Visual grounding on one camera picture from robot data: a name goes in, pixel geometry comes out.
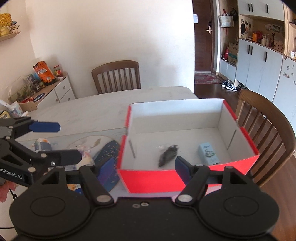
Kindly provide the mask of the person hand red nails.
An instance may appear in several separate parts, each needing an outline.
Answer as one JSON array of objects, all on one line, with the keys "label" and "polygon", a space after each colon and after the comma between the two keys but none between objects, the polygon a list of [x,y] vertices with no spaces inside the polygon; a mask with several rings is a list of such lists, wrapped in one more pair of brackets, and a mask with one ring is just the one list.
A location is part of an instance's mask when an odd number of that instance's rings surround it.
[{"label": "person hand red nails", "polygon": [[0,202],[3,203],[7,199],[8,192],[11,190],[15,191],[16,184],[11,181],[6,181],[1,187],[0,187]]}]

